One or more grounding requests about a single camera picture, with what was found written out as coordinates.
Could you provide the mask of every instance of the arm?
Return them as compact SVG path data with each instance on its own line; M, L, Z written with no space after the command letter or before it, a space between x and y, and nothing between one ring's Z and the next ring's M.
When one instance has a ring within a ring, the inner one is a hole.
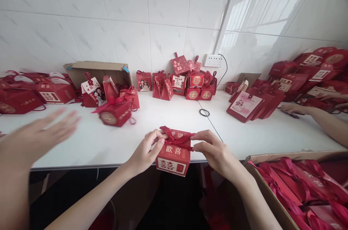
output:
M0 140L0 229L29 229L28 185L36 160L76 130L75 112L44 129L64 110L36 120Z
M88 229L113 195L131 178L149 168L164 144L158 130L145 135L131 158L108 178L53 221L46 230Z
M198 132L191 140L204 140L193 147L204 154L209 165L237 188L252 229L282 229L262 196L254 177L228 147L210 130Z
M335 141L348 148L348 124L324 110L299 105L282 105L281 110L287 113L299 112L310 115L322 129Z

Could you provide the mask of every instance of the white table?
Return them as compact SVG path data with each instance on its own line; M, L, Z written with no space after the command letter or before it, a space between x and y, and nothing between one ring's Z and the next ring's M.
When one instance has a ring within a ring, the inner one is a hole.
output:
M122 127L106 126L94 108L80 104L64 105L68 111L78 110L82 120L76 133L40 158L33 169L63 169L76 167L114 167L126 162L144 135L160 126L196 133L210 129L215 132L209 119L199 114L197 101L176 96L171 101L152 98L152 92L139 92L140 109L132 112L136 124L126 122ZM12 130L42 118L61 108L47 104L47 110L31 111L25 115L0 116L0 130L7 134ZM191 162L206 161L203 154L191 152Z
M217 91L211 101L199 103L210 112L209 120L221 140L239 160L266 153L347 150L328 137L310 116L294 119L275 110L267 119L242 123L226 112L230 97L224 91ZM348 120L347 114L342 113L339 117Z

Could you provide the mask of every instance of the box flap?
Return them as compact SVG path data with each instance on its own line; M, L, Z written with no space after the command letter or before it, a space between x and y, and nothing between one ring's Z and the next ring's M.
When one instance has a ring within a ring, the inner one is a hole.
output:
M289 157L292 160L314 159L318 162L329 160L330 158L346 159L348 158L348 149L343 151L304 151L304 152L292 152L292 153L270 153L262 155L248 156L244 164L248 161L252 161L255 165L260 162L275 162L279 161L282 157Z
M123 70L123 66L128 68L128 64L125 63L111 63L111 62L99 62L99 61L78 61L71 65L71 68L76 69L98 69L98 70Z

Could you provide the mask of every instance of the hand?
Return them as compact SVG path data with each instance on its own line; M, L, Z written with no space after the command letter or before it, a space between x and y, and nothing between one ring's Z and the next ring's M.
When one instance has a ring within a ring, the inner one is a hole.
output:
M328 99L343 99L348 101L348 94L333 94L333 95L326 95L326 96L319 96L317 97L321 101L328 100Z
M76 111L70 112L58 123L47 128L65 110L60 109L43 119L25 125L0 139L2 166L27 172L32 165L55 145L68 139L80 120Z
M282 105L280 107L280 109L286 113L300 113L300 114L304 114L304 115L310 115L311 111L313 109L315 109L314 107L304 107L301 105L291 105L291 104L287 104L287 105Z
M245 167L237 160L228 147L210 130L198 132L191 140L204 140L193 146L193 150L203 153L209 165L235 186L252 178Z
M155 129L145 135L145 138L140 142L137 149L129 160L123 165L130 169L133 177L144 172L148 169L156 160L157 155L161 151L164 139L168 138L167 135L163 135L163 131Z

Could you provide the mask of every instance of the black rubber band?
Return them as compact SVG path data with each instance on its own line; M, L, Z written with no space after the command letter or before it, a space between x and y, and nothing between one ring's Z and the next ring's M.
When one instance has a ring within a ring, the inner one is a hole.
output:
M210 116L209 111L208 111L208 110L205 110L205 109L203 109L203 108L201 108L201 109L199 110L199 113L200 113L202 116Z

